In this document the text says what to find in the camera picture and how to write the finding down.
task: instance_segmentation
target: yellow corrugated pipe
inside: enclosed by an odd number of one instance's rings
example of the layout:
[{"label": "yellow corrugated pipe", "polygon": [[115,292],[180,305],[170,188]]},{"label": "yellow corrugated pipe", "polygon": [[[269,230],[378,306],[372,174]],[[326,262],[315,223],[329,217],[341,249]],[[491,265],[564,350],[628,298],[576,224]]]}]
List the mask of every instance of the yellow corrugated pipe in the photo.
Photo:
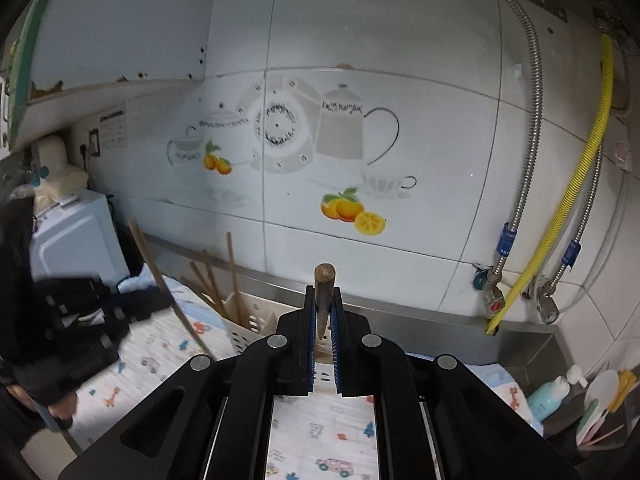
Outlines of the yellow corrugated pipe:
[{"label": "yellow corrugated pipe", "polygon": [[582,183],[589,172],[589,168],[593,163],[593,159],[598,151],[598,146],[602,142],[604,131],[607,129],[607,120],[609,119],[609,111],[611,108],[611,97],[613,95],[613,47],[611,45],[611,38],[607,34],[601,36],[602,44],[602,90],[600,94],[600,108],[596,115],[596,120],[591,130],[591,135],[587,141],[587,145],[584,147],[584,151],[580,156],[580,162],[578,167],[575,168],[574,176],[571,177],[571,181],[564,190],[564,196],[556,209],[551,226],[546,230],[545,235],[540,240],[536,252],[533,253],[526,269],[516,280],[515,284],[511,287],[511,290],[507,294],[504,300],[504,307],[498,314],[492,317],[487,324],[485,334],[493,334],[495,332],[498,323],[501,322],[507,310],[518,297],[518,294],[522,292],[522,289],[529,283],[531,278],[538,272],[540,265],[544,261],[546,254],[549,252],[554,244],[554,241],[558,237],[558,234],[562,228],[562,225],[566,221],[575,199],[580,192]]}]

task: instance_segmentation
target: person's hand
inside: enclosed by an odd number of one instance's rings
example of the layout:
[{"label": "person's hand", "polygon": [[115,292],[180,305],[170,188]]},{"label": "person's hand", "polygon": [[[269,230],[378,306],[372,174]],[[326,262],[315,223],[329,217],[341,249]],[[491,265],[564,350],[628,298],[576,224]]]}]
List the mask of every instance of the person's hand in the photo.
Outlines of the person's hand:
[{"label": "person's hand", "polygon": [[[18,386],[17,384],[14,384],[13,386],[8,386],[7,389],[9,390],[9,393],[12,394],[12,396],[18,399],[32,412],[36,411],[36,407],[33,402],[33,399],[31,399],[29,394],[24,391],[23,387]],[[62,420],[69,420],[76,413],[77,407],[78,407],[78,394],[73,392],[71,394],[67,394],[59,402],[56,402],[55,404],[51,404],[49,406],[49,413],[55,418],[60,418]]]}]

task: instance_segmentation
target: silver screw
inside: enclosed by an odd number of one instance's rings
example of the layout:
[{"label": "silver screw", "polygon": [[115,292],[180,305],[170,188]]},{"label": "silver screw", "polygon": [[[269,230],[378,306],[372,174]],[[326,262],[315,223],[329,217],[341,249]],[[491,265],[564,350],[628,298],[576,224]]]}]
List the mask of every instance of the silver screw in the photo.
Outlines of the silver screw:
[{"label": "silver screw", "polygon": [[380,339],[379,335],[367,334],[362,338],[362,344],[364,346],[368,346],[369,348],[375,348],[376,346],[380,346],[382,344],[382,339]]},{"label": "silver screw", "polygon": [[191,364],[192,370],[195,370],[196,372],[201,372],[209,368],[209,365],[211,364],[211,359],[207,355],[196,355],[196,357],[194,357],[191,360],[190,364]]},{"label": "silver screw", "polygon": [[450,355],[441,355],[438,357],[438,366],[440,368],[444,368],[445,370],[453,370],[456,366],[458,366],[458,361],[456,361]]},{"label": "silver screw", "polygon": [[281,348],[287,344],[287,338],[282,334],[274,334],[267,339],[267,345],[271,348]]}]

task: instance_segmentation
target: pot handle illustration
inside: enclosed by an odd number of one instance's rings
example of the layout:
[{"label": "pot handle illustration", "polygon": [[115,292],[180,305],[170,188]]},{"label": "pot handle illustration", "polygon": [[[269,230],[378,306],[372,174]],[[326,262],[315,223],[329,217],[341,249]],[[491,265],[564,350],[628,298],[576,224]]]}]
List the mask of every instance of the pot handle illustration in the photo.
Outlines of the pot handle illustration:
[{"label": "pot handle illustration", "polygon": [[414,180],[414,183],[411,184],[410,186],[400,186],[402,189],[411,189],[412,187],[415,187],[416,184],[418,184],[418,179],[415,178],[413,175],[407,175],[405,177],[405,179],[408,179],[408,178],[412,178]]},{"label": "pot handle illustration", "polygon": [[166,144],[166,160],[169,161],[169,164],[171,164],[172,166],[174,165],[174,162],[171,160],[171,155],[170,155],[170,148],[171,145],[174,143],[174,140],[171,139],[167,144]]},{"label": "pot handle illustration", "polygon": [[366,114],[364,114],[364,118],[366,119],[373,112],[377,112],[378,110],[382,110],[383,112],[387,112],[387,113],[393,115],[394,119],[396,120],[396,136],[394,137],[394,140],[391,142],[389,147],[384,152],[380,153],[380,155],[378,155],[376,158],[374,158],[371,162],[367,162],[367,166],[370,166],[374,162],[377,162],[382,157],[384,157],[389,152],[389,150],[394,146],[394,144],[396,143],[396,140],[398,140],[398,137],[400,135],[400,121],[398,120],[398,116],[395,113],[393,113],[391,110],[389,110],[389,108],[383,108],[382,106],[379,106],[377,108],[373,108],[373,110],[369,110]]}]

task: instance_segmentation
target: braided metal hose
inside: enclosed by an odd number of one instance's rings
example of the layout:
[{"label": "braided metal hose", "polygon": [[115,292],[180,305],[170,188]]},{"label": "braided metal hose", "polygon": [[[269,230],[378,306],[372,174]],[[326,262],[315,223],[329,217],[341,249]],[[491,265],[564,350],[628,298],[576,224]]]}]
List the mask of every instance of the braided metal hose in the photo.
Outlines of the braided metal hose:
[{"label": "braided metal hose", "polygon": [[[602,170],[602,143],[598,147],[598,153],[596,154],[596,158],[593,161],[593,176],[591,177],[591,185],[589,186],[589,192],[584,200],[584,208],[582,209],[582,215],[580,216],[580,221],[578,225],[575,227],[574,235],[571,240],[580,243],[580,239],[584,234],[584,230],[587,227],[587,222],[589,221],[589,216],[591,214],[591,208],[593,207],[593,202],[596,200],[596,192],[598,190],[598,181],[600,180],[600,171]],[[560,265],[558,269],[554,273],[553,277],[549,282],[545,284],[547,290],[552,294],[556,290],[556,286],[560,282],[560,278],[566,271],[568,265],[564,263],[564,261],[560,261]]]},{"label": "braided metal hose", "polygon": [[[526,161],[522,167],[520,177],[520,190],[515,204],[513,215],[508,224],[509,231],[515,233],[520,225],[520,219],[527,203],[527,195],[533,179],[533,169],[536,165],[538,154],[538,143],[540,141],[540,126],[542,124],[542,55],[540,53],[540,42],[536,29],[533,26],[529,15],[522,8],[518,0],[504,0],[509,8],[516,15],[520,25],[524,29],[527,37],[527,48],[529,50],[529,63],[531,70],[531,118],[529,122],[529,142],[527,144]],[[492,274],[501,276],[507,256],[500,256],[492,269]]]},{"label": "braided metal hose", "polygon": [[619,119],[628,119],[634,109],[634,99],[631,97],[631,78],[629,77],[629,60],[626,56],[626,42],[618,41],[622,55],[622,67],[625,72],[625,104],[622,108],[611,107],[611,115]]}]

